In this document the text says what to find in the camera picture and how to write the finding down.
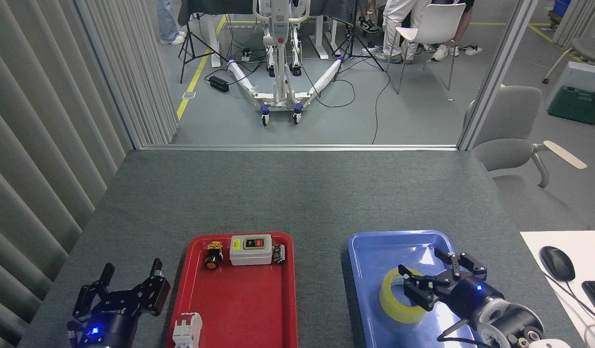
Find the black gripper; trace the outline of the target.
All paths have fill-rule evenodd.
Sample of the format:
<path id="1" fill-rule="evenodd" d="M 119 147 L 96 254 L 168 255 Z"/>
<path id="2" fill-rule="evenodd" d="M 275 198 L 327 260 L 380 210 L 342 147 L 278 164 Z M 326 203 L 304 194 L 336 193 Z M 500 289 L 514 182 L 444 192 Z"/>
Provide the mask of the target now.
<path id="1" fill-rule="evenodd" d="M 171 284 L 161 272 L 160 258 L 152 262 L 149 277 L 133 288 L 134 295 L 109 295 L 115 267 L 107 263 L 99 280 L 80 288 L 74 321 L 68 322 L 73 348 L 131 348 L 141 313 L 161 314 Z M 96 296 L 100 301 L 91 309 Z"/>
<path id="2" fill-rule="evenodd" d="M 444 264 L 452 267 L 446 269 L 436 277 L 447 282 L 458 282 L 448 295 L 441 295 L 440 301 L 459 319 L 471 319 L 476 310 L 485 306 L 489 299 L 503 299 L 505 296 L 486 280 L 487 268 L 468 253 L 445 252 L 436 247 L 434 255 Z M 404 286 L 404 295 L 415 305 L 426 311 L 432 311 L 439 300 L 435 295 L 430 278 L 417 270 L 399 264 Z"/>

